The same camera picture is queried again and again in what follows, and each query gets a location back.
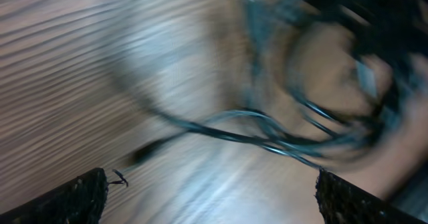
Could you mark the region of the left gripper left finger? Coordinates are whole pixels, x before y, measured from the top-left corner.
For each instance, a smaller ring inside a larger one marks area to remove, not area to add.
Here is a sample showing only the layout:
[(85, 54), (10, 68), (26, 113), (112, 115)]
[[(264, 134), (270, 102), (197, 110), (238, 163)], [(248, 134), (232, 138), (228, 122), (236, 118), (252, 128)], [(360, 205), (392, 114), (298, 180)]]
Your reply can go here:
[(98, 224), (108, 195), (103, 169), (94, 168), (1, 214), (1, 224)]

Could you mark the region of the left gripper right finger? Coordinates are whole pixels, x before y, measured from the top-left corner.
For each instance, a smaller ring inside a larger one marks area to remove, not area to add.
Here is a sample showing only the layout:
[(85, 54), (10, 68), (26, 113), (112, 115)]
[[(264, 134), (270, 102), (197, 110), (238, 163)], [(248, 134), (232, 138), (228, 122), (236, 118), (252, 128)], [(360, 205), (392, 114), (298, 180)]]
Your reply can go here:
[(324, 169), (315, 198), (325, 224), (426, 224)]

